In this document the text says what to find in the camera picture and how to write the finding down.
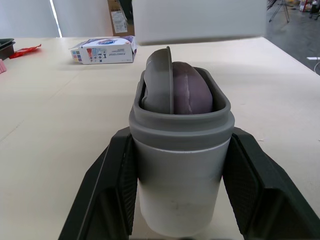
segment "cardboard box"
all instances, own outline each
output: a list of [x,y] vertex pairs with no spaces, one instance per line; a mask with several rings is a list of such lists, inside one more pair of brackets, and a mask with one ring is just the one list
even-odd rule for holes
[[108,0],[113,36],[134,36],[135,27],[133,22],[126,19],[124,11],[117,0]]
[[70,48],[75,62],[82,64],[133,63],[137,52],[134,36],[95,38]]

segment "product box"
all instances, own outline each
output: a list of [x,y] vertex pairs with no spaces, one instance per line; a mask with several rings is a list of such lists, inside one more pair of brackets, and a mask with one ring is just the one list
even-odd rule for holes
[[133,63],[137,52],[134,36],[95,38],[70,48],[74,61],[82,64]]

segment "red bag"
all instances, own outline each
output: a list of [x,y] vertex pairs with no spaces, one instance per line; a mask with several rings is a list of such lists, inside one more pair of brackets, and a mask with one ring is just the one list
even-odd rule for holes
[[34,52],[37,50],[37,48],[40,48],[41,47],[41,44],[39,46],[33,46],[33,47],[27,47],[27,48],[22,48],[18,51],[16,51],[14,54],[12,54],[9,58],[10,59],[14,59],[14,58],[17,58],[17,57],[21,57],[27,53],[31,53],[31,52]]

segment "white wall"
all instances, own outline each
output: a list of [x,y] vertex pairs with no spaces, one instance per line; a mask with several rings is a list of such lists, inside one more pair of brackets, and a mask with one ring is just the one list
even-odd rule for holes
[[49,0],[0,0],[0,38],[59,37]]
[[113,35],[108,0],[53,0],[53,5],[63,37]]

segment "white panel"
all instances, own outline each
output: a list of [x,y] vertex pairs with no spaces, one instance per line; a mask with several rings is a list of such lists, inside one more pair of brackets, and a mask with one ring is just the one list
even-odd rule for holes
[[112,36],[107,0],[53,0],[63,37]]
[[59,37],[49,0],[0,0],[0,38]]
[[133,0],[138,43],[262,36],[266,0]]

